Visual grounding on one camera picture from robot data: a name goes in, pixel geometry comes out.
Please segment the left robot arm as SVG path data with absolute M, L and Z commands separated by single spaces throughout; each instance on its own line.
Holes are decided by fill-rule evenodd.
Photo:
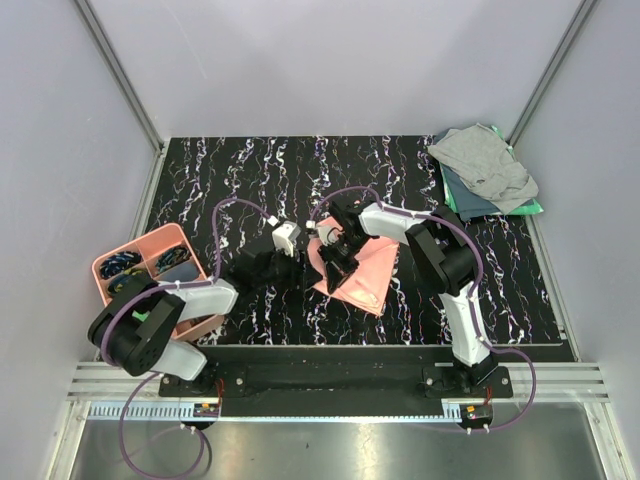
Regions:
M 303 290 L 313 269 L 301 251 L 243 251 L 220 277 L 194 282 L 159 282 L 147 273 L 130 280 L 95 318 L 88 340 L 105 362 L 132 377 L 153 372 L 180 379 L 196 396 L 215 386 L 216 372 L 203 352 L 173 338 L 179 323 L 225 316 L 238 301 L 267 286 Z

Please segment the pink satin napkin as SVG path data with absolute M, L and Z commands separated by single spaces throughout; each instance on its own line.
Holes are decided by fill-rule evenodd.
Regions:
M 307 257 L 310 265 L 320 275 L 320 279 L 314 284 L 316 290 L 333 299 L 379 316 L 384 309 L 399 243 L 386 237 L 371 236 L 365 233 L 357 218 L 362 207 L 363 205 L 358 202 L 344 204 L 332 201 L 329 205 L 329 217 L 341 226 L 342 232 L 368 236 L 368 242 L 356 255 L 356 260 L 359 263 L 357 269 L 350 273 L 350 277 L 332 295 L 327 292 L 325 266 L 319 255 L 319 248 L 323 245 L 317 238 L 310 238 Z

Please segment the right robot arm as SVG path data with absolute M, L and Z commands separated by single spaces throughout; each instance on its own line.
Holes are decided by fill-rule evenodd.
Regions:
M 319 247 L 328 292 L 336 292 L 357 271 L 356 255 L 369 240 L 384 237 L 408 246 L 427 290 L 443 304 L 452 337 L 453 365 L 430 387 L 470 397 L 486 389 L 497 360 L 475 295 L 483 263 L 456 214 L 447 207 L 429 213 L 384 203 L 342 206 L 335 201 L 329 213 L 339 232 Z

